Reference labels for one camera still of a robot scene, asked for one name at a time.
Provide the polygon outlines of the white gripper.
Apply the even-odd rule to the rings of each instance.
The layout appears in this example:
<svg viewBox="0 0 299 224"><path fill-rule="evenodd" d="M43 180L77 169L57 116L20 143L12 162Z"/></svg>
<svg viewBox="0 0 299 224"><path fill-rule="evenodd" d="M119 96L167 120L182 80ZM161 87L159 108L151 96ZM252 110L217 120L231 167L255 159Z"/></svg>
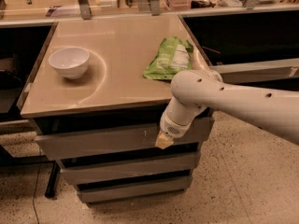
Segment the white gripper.
<svg viewBox="0 0 299 224"><path fill-rule="evenodd" d="M173 138L182 137L190 128L191 121L189 120L186 124L174 122L169 118L166 112L163 112L160 120L160 129L155 146L160 149L166 149L174 144Z"/></svg>

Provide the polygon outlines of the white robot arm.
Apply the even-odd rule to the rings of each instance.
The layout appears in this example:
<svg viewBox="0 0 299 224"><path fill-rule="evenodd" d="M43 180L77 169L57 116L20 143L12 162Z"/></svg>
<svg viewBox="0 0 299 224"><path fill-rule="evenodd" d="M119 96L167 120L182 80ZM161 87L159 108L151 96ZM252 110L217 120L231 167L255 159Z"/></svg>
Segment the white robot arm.
<svg viewBox="0 0 299 224"><path fill-rule="evenodd" d="M155 146L165 149L190 128L207 108L220 110L280 138L299 144L299 93L224 83L205 70L177 73L173 97L163 112Z"/></svg>

